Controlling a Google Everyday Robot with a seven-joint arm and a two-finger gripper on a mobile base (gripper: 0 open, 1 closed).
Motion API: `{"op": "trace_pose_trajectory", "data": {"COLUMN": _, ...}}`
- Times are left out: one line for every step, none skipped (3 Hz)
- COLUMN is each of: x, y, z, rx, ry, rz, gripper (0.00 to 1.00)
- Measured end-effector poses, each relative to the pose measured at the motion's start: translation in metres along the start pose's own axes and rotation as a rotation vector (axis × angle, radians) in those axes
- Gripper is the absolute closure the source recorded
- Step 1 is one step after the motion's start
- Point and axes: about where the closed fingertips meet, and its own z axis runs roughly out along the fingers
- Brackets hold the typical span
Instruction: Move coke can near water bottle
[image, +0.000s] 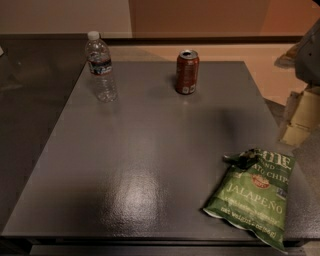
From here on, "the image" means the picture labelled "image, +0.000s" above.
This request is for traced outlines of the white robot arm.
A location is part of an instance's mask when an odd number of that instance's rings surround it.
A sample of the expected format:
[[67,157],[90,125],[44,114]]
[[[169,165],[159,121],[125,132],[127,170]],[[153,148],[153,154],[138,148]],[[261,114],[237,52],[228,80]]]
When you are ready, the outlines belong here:
[[299,42],[294,68],[296,77],[307,87],[300,93],[290,94],[279,140],[299,146],[320,124],[320,19]]

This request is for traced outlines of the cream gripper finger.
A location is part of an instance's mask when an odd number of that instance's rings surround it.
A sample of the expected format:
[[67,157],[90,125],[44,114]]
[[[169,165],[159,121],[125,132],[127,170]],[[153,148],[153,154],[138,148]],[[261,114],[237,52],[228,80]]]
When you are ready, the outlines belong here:
[[292,92],[287,99],[279,140],[290,146],[299,146],[320,124],[320,94],[304,90]]

